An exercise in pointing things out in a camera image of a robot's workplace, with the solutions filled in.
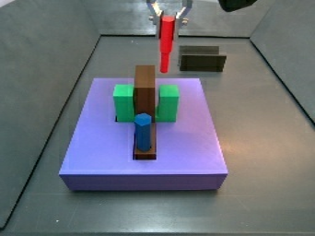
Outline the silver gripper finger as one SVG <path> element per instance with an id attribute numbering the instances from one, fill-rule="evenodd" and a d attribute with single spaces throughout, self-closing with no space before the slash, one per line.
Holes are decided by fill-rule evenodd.
<path id="1" fill-rule="evenodd" d="M 147 7 L 150 9 L 150 21 L 157 28 L 155 37 L 161 38 L 161 23 L 165 11 L 159 7 L 157 0 L 147 0 Z"/>
<path id="2" fill-rule="evenodd" d="M 193 9 L 194 0 L 182 0 L 182 10 L 177 13 L 177 27 L 181 28 L 189 23 L 187 15 Z"/>

